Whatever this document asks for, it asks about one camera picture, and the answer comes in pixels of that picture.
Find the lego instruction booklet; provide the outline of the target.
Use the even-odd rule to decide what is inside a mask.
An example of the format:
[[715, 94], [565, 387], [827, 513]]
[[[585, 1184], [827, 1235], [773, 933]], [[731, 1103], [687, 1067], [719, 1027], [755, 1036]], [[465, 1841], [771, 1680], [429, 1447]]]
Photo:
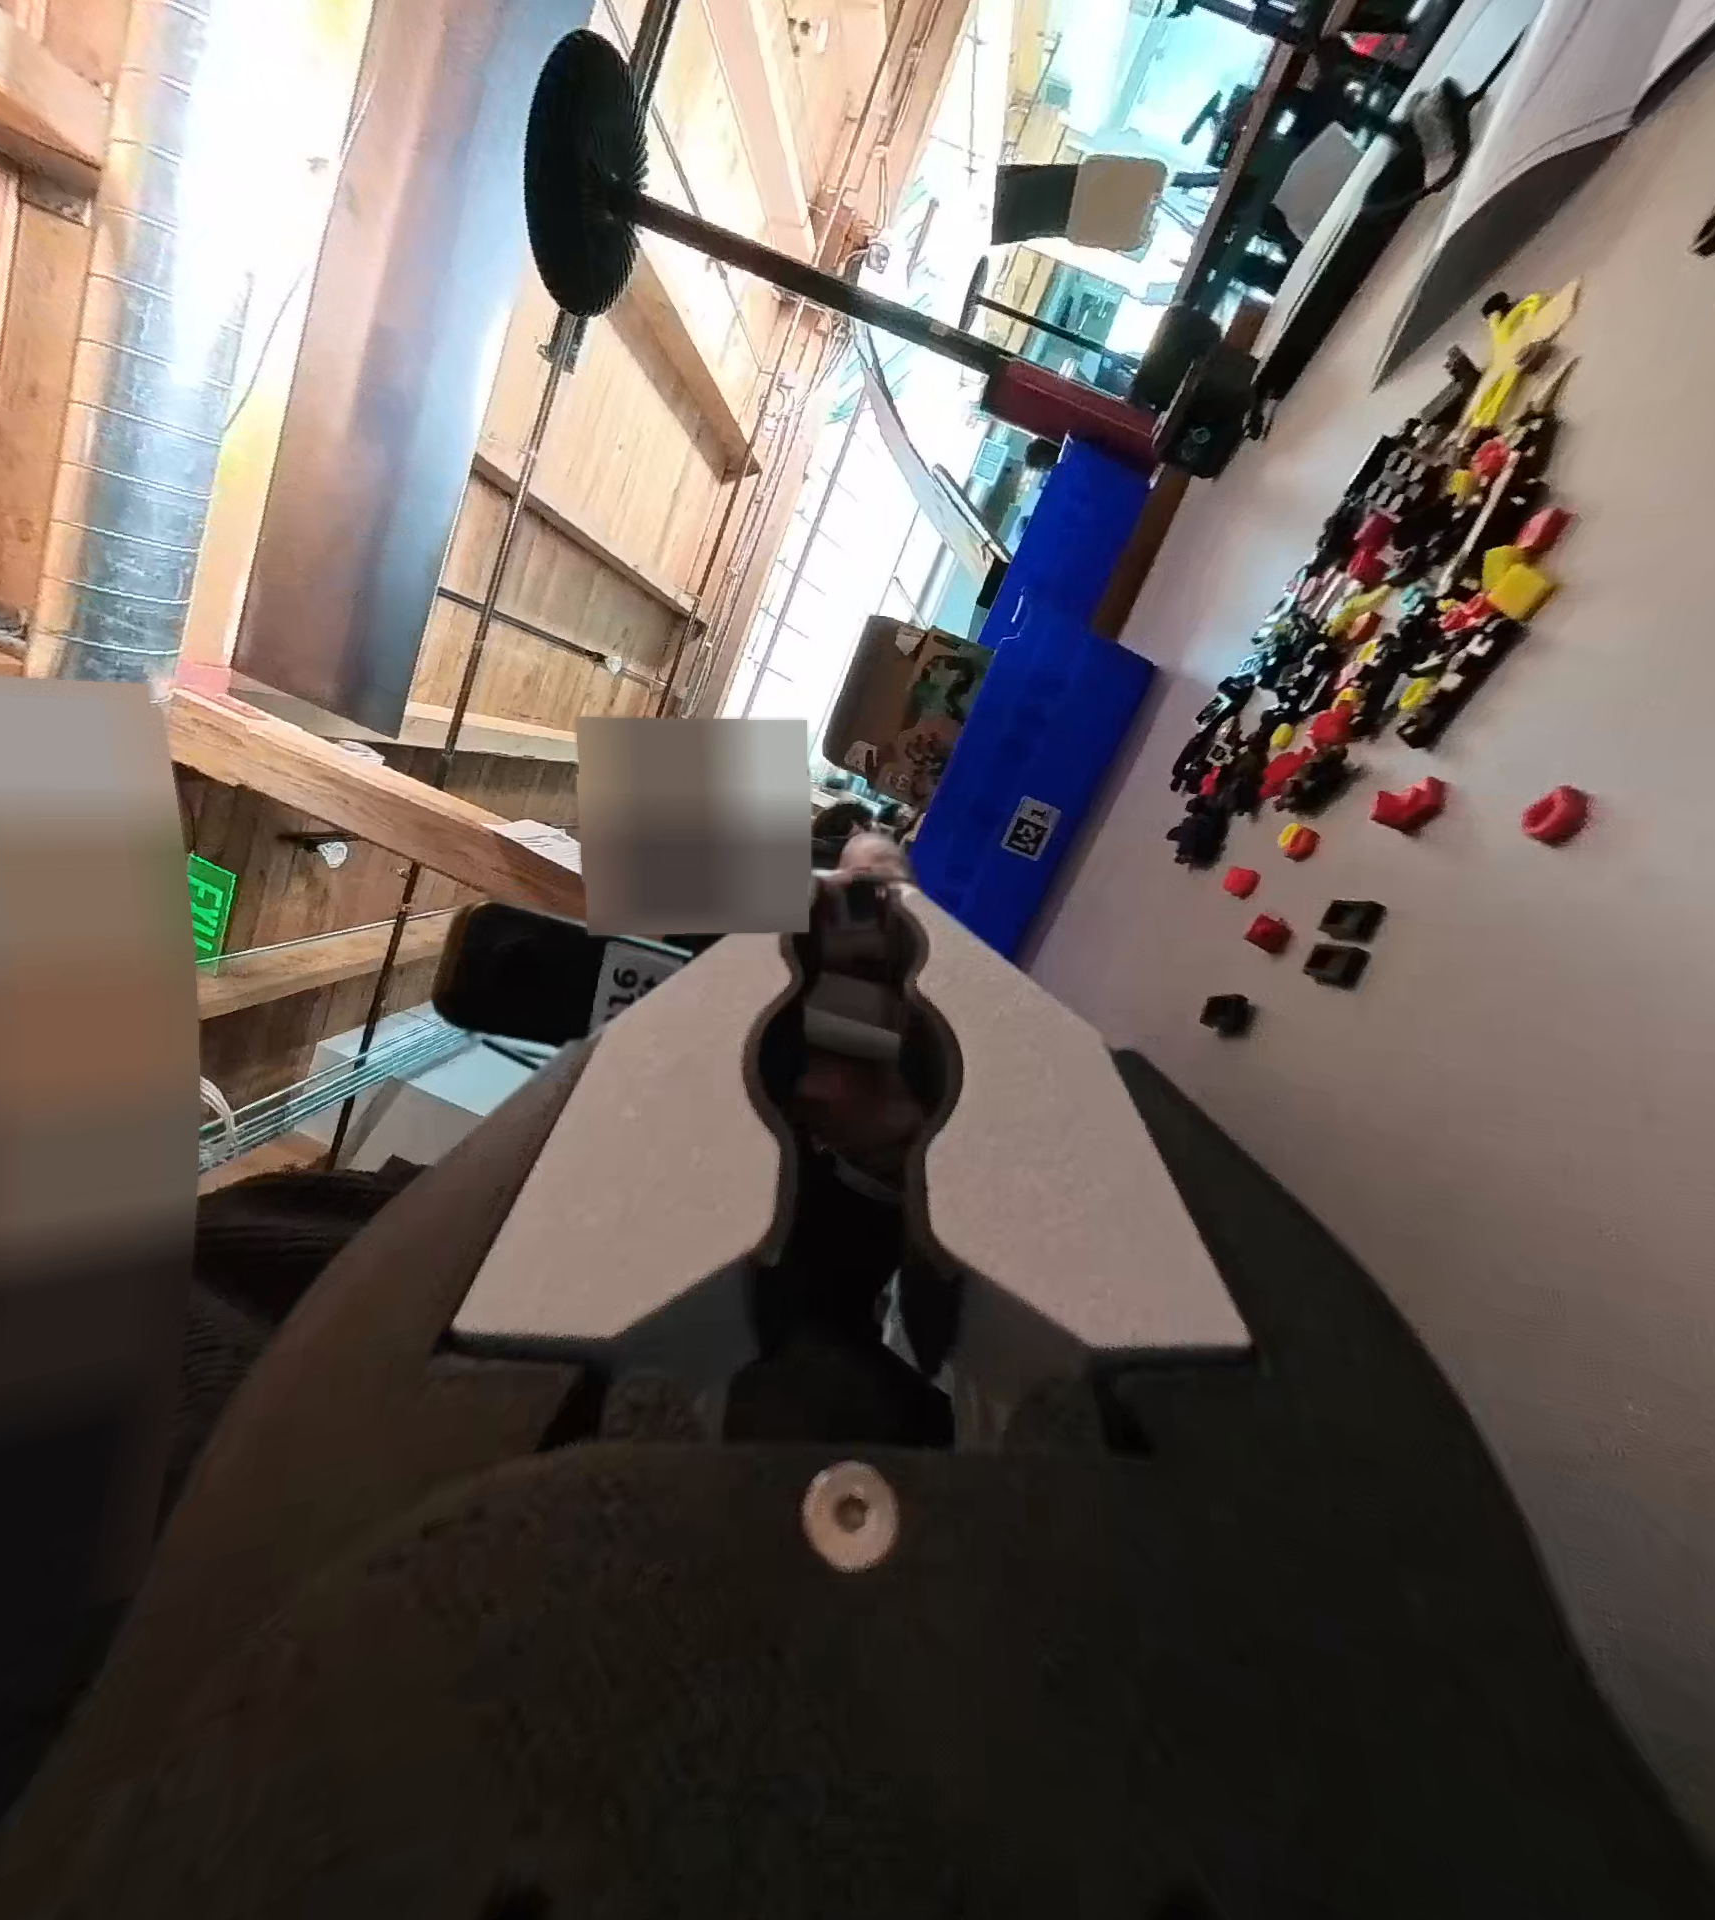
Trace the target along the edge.
[[1548, 2], [1520, 38], [1444, 193], [1375, 363], [1384, 382], [1715, 49], [1715, 2]]

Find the wooden ceiling beam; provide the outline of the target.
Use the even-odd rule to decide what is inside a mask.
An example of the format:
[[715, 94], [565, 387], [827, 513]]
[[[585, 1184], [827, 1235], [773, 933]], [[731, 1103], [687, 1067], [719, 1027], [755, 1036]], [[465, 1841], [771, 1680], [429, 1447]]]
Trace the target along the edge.
[[161, 712], [177, 766], [353, 832], [487, 899], [585, 915], [581, 876], [479, 804], [225, 697], [175, 686]]

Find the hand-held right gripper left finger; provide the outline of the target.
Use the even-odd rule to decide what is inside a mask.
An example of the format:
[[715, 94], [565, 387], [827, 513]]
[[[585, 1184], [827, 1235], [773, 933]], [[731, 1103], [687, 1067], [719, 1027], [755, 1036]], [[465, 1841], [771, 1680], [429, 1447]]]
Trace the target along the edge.
[[457, 1356], [667, 1384], [725, 1434], [799, 1206], [795, 941], [727, 933], [603, 1026], [451, 1315]]

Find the beige panel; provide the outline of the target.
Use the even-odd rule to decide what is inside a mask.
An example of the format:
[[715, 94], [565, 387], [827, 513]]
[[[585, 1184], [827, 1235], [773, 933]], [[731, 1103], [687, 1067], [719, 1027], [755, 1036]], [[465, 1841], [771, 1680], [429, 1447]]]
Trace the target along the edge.
[[1157, 155], [1005, 161], [995, 173], [989, 246], [1053, 238], [1129, 253], [1147, 242], [1167, 177], [1169, 170]]

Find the dark red cushion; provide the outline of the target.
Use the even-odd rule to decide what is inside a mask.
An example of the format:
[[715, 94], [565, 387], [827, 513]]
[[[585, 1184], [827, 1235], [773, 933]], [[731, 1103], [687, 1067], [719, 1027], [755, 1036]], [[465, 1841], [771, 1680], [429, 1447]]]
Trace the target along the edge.
[[985, 376], [981, 408], [1031, 437], [1075, 439], [1137, 467], [1157, 463], [1153, 412], [1021, 355]]

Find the blue bin with white tag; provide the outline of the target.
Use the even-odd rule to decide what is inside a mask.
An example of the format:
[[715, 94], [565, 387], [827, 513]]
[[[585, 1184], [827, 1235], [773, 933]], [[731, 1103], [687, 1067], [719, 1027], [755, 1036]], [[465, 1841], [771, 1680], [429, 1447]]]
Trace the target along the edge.
[[917, 885], [1015, 961], [1155, 667], [1033, 588], [1011, 605], [911, 842]]

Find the blue plastic bin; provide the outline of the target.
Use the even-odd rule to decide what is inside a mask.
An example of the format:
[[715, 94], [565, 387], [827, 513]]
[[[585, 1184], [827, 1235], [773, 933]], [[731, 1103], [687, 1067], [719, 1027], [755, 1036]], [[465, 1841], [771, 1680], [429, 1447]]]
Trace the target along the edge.
[[973, 640], [993, 651], [1025, 614], [1089, 625], [1147, 498], [1143, 470], [1103, 446], [1065, 439]]

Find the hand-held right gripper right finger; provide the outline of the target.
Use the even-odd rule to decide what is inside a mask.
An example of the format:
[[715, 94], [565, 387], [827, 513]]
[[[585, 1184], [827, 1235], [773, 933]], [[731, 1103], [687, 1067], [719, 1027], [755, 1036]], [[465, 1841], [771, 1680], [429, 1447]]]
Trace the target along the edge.
[[1239, 1364], [1253, 1336], [1105, 1043], [921, 890], [907, 1008], [937, 1101], [909, 1225], [955, 1285], [961, 1443], [1001, 1443], [1039, 1389], [1167, 1364]]

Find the dark grey hanging panel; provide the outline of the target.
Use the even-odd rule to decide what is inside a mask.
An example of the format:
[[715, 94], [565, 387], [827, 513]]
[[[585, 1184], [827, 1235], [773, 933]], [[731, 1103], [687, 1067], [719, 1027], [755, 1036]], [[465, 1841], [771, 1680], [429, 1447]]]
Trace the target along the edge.
[[375, 3], [363, 108], [297, 340], [235, 670], [403, 722], [531, 263], [533, 88], [585, 2]]

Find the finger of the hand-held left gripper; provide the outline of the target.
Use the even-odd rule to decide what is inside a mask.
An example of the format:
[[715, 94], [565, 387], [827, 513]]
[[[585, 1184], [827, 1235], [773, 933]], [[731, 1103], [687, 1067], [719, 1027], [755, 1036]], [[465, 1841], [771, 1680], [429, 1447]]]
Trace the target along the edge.
[[851, 1062], [897, 1062], [903, 1000], [885, 981], [819, 972], [803, 995], [803, 1039], [813, 1051]]

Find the silver round duct pipe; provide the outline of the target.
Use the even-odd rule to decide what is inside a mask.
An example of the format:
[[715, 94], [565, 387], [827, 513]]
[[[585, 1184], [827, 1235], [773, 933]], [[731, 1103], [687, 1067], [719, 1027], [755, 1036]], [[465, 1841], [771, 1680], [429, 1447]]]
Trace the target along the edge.
[[231, 12], [129, 12], [29, 629], [45, 677], [155, 686], [181, 651], [245, 332]]

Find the pile of lego pieces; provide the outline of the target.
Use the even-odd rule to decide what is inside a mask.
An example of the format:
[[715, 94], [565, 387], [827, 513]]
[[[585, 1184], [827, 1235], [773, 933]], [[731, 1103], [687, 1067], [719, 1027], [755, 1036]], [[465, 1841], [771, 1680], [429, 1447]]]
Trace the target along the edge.
[[1233, 827], [1307, 859], [1357, 750], [1430, 751], [1528, 635], [1572, 524], [1550, 467], [1580, 298], [1578, 277], [1490, 294], [1480, 351], [1450, 348], [1440, 391], [1371, 443], [1173, 756], [1177, 867], [1251, 899], [1259, 871], [1225, 865]]

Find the cardboard lego box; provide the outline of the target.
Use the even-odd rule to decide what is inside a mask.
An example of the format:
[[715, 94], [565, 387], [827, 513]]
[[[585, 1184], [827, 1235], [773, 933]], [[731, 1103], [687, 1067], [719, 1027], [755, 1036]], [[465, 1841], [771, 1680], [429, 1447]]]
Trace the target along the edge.
[[891, 804], [927, 808], [991, 660], [977, 640], [869, 615], [823, 722], [821, 758]]

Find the person's left hand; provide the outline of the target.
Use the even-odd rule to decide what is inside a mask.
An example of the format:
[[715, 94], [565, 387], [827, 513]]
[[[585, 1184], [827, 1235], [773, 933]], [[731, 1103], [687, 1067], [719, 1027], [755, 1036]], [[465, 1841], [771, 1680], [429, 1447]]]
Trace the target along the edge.
[[929, 1116], [897, 1066], [813, 1048], [787, 1101], [801, 1140], [859, 1186], [901, 1192]]

